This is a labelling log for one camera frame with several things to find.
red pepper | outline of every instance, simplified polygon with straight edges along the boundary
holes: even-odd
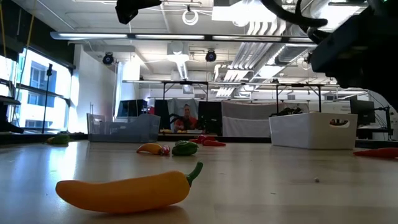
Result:
[[[354,155],[395,159],[398,157],[398,148],[382,148],[382,149],[358,151],[354,152]]]
[[[216,138],[211,137],[211,136],[205,136],[204,134],[199,135],[198,139],[199,139],[200,143],[202,143],[202,144],[206,140],[216,141]]]
[[[189,141],[197,143],[197,144],[201,144],[201,140],[199,140],[199,139],[190,139]]]
[[[218,141],[212,141],[212,140],[205,140],[203,142],[204,146],[226,146],[225,143],[218,142]]]

person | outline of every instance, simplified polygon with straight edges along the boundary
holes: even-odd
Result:
[[[188,124],[188,128],[184,126],[184,121],[181,119],[178,119],[174,122],[174,127],[176,131],[183,131],[183,130],[194,130],[197,126],[198,120],[194,117],[191,116],[191,107],[186,104],[184,106],[184,116],[183,116],[184,121]]]

white storage bin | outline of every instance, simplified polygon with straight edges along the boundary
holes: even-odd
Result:
[[[347,121],[332,125],[331,120]],[[356,114],[305,113],[269,118],[272,144],[306,149],[353,149]]]

green stem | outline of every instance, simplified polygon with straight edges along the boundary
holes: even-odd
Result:
[[[202,168],[203,168],[203,163],[198,162],[195,169],[190,174],[185,175],[185,177],[187,178],[187,181],[189,183],[189,186],[192,186],[192,181],[195,180],[196,177],[198,177]]]

clear plastic bin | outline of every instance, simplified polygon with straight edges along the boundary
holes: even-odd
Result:
[[[87,114],[88,140],[91,142],[156,142],[160,116],[141,114],[127,122],[109,122],[105,117]]]

